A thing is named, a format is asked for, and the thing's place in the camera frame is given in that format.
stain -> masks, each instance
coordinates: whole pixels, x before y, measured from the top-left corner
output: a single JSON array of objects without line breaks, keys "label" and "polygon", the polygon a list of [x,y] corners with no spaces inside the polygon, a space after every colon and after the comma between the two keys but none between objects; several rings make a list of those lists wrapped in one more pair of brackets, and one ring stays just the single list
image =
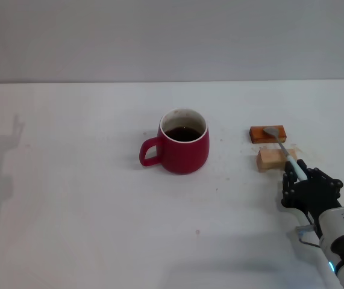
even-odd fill
[{"label": "stain", "polygon": [[298,148],[296,143],[292,143],[291,144],[291,148],[293,148],[295,150],[295,152],[302,152],[302,153],[304,153],[300,148]]}]

wooden block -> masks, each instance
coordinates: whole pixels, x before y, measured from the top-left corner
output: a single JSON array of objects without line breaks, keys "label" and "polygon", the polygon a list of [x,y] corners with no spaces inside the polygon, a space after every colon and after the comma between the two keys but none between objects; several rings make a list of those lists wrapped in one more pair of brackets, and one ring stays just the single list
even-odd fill
[{"label": "wooden block", "polygon": [[[294,149],[288,149],[288,152],[295,160],[298,159]],[[284,170],[287,158],[284,156],[281,149],[260,149],[256,162],[258,171],[262,173],[270,169]]]},{"label": "wooden block", "polygon": [[[251,136],[252,143],[276,143],[276,140],[271,135],[265,133],[263,128],[267,126],[251,126],[249,130],[249,135]],[[279,129],[279,140],[284,143],[287,139],[286,131],[282,125],[271,125],[274,128]]]}]

coffee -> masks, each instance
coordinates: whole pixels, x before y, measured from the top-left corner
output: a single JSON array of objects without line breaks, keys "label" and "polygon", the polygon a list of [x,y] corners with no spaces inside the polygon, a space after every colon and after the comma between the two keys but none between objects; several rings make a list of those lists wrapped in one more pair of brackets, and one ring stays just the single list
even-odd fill
[{"label": "coffee", "polygon": [[176,141],[193,141],[201,136],[201,133],[197,130],[187,126],[171,129],[170,131],[166,131],[165,134]]}]

white table surface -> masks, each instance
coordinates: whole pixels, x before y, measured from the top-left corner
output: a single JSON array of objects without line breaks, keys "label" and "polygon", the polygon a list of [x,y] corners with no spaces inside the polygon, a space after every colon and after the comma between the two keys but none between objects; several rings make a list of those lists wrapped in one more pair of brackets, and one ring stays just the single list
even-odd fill
[{"label": "white table surface", "polygon": [[[210,129],[191,175],[138,161],[175,107]],[[277,124],[344,183],[344,81],[0,84],[0,289],[341,288],[257,172],[277,146],[248,129]]]}]

robotic hand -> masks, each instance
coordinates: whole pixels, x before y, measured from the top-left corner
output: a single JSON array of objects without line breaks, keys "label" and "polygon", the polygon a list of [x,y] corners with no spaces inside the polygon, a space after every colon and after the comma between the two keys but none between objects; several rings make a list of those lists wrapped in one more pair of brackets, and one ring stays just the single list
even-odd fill
[{"label": "robotic hand", "polygon": [[[298,160],[298,164],[308,180],[296,182],[295,170],[287,162],[281,203],[286,208],[295,208],[305,214],[310,225],[297,227],[300,242],[322,249],[344,287],[344,207],[338,202],[343,183],[317,168],[307,168],[303,160]],[[307,231],[316,233],[319,245],[301,240],[301,235]]]}]

